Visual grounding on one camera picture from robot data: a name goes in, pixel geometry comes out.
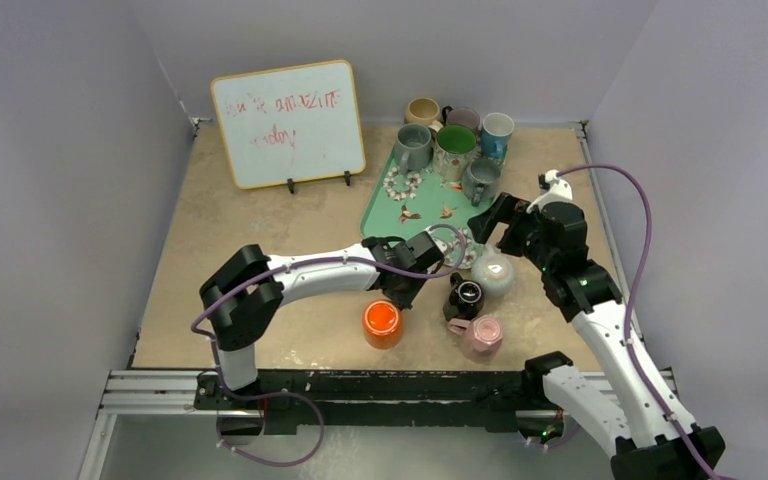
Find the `grey-blue upside-down mug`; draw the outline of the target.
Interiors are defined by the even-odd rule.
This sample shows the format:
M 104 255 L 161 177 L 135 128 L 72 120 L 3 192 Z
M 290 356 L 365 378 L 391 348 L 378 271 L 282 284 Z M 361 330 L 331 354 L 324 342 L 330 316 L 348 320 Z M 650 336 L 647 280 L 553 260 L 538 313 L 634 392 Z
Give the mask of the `grey-blue upside-down mug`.
M 462 176 L 462 192 L 468 202 L 473 207 L 477 207 L 496 196 L 501 176 L 502 168 L 496 160 L 488 158 L 474 160 Z

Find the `black mug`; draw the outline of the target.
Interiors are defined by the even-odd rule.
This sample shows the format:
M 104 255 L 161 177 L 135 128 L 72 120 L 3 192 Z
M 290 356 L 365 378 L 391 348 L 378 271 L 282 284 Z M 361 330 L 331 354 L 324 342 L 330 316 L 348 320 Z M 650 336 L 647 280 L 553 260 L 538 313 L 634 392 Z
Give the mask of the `black mug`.
M 477 318 L 485 303 L 483 287 L 474 280 L 465 279 L 459 273 L 452 273 L 449 282 L 451 290 L 442 308 L 446 322 L 455 319 L 471 321 Z

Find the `orange mug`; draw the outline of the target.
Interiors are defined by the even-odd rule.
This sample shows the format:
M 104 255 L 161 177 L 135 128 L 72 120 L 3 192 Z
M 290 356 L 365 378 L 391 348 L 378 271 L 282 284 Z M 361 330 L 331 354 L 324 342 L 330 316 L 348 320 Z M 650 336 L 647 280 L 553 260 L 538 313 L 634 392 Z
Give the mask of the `orange mug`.
M 376 300 L 368 304 L 361 323 L 367 343 L 376 349 L 395 347 L 403 336 L 401 310 L 388 300 Z

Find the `blue teal mug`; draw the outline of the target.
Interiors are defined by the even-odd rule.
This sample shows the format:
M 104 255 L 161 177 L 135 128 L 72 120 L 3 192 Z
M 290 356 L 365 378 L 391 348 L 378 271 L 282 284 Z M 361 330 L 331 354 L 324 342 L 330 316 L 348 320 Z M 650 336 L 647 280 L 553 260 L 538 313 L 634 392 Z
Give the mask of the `blue teal mug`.
M 515 130 L 514 120 L 507 114 L 493 112 L 482 120 L 480 145 L 482 154 L 491 159 L 503 158 Z

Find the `cream white mug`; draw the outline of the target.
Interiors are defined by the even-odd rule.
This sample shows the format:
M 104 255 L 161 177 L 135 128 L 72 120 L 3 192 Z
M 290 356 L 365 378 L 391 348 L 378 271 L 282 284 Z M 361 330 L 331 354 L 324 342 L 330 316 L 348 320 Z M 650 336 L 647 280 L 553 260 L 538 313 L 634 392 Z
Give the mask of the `cream white mug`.
M 472 130 L 462 125 L 429 126 L 434 137 L 433 171 L 448 182 L 459 181 L 466 168 L 477 158 L 478 140 Z

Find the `mauve purple mug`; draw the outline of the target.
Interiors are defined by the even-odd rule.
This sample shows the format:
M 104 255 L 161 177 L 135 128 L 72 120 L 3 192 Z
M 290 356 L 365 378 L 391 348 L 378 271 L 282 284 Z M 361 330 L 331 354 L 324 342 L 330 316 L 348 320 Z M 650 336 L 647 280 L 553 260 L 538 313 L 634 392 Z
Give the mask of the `mauve purple mug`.
M 474 134 L 478 134 L 481 130 L 481 116 L 472 108 L 445 106 L 442 108 L 441 114 L 446 126 L 463 126 Z

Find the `pink faceted mug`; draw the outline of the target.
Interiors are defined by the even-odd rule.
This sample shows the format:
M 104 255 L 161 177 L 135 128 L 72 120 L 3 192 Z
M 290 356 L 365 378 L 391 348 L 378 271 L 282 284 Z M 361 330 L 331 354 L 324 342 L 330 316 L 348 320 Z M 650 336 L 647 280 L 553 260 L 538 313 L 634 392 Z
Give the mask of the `pink faceted mug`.
M 492 315 L 481 315 L 472 320 L 453 318 L 447 328 L 458 337 L 461 353 L 475 362 L 490 361 L 504 340 L 502 325 Z

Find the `grey mug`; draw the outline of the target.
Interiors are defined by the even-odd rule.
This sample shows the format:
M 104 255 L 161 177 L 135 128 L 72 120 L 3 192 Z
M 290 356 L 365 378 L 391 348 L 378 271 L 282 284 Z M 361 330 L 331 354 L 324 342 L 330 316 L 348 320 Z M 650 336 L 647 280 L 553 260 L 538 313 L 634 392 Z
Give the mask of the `grey mug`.
M 431 130 L 418 123 L 403 125 L 397 133 L 393 155 L 399 175 L 426 168 L 433 155 Z

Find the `beige brown mug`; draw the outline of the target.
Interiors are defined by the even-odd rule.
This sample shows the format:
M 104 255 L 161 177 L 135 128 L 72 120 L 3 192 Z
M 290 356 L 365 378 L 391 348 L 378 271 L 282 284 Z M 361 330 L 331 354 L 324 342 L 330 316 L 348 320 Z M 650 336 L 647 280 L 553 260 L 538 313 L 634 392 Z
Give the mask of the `beige brown mug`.
M 440 105 L 433 99 L 419 97 L 411 100 L 404 111 L 404 123 L 417 123 L 425 126 L 442 123 Z

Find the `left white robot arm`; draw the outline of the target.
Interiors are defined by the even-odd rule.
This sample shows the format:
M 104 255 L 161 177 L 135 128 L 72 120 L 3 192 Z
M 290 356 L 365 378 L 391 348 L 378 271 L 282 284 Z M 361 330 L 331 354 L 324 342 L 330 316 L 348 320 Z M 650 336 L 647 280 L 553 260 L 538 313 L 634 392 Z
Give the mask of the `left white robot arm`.
M 425 282 L 441 276 L 445 249 L 427 231 L 409 239 L 367 237 L 325 253 L 268 255 L 246 245 L 200 288 L 203 311 L 191 326 L 207 337 L 223 379 L 219 395 L 232 408 L 258 395 L 255 344 L 277 310 L 309 297 L 347 291 L 379 291 L 409 309 Z

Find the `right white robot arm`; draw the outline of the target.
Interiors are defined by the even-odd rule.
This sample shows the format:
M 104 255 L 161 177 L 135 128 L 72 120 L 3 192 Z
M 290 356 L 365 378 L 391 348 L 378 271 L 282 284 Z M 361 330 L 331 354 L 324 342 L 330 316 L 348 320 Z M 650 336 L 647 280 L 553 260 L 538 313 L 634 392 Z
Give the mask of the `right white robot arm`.
M 724 439 L 716 428 L 697 425 L 648 356 L 619 288 L 589 257 L 583 211 L 569 201 L 535 206 L 503 193 L 468 227 L 484 244 L 500 223 L 507 228 L 498 249 L 540 271 L 547 298 L 597 358 L 615 396 L 552 352 L 526 362 L 524 399 L 571 415 L 605 451 L 616 479 L 715 478 Z

